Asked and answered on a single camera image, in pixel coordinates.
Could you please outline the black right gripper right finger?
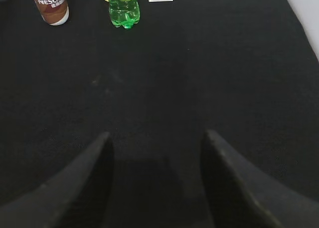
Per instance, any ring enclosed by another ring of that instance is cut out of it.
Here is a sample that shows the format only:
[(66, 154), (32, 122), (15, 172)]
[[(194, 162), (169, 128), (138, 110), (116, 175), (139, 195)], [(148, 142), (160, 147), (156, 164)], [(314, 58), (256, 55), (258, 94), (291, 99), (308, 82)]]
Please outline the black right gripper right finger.
[(200, 171), (217, 228), (317, 228), (319, 204), (267, 175), (216, 131), (201, 141)]

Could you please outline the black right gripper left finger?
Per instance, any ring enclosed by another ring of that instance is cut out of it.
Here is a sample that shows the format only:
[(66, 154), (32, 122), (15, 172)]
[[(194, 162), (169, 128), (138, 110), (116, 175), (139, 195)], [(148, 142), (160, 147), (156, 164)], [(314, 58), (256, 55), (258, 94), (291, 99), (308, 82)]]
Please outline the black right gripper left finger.
[(37, 189), (0, 208), (2, 228), (100, 228), (114, 174), (110, 133)]

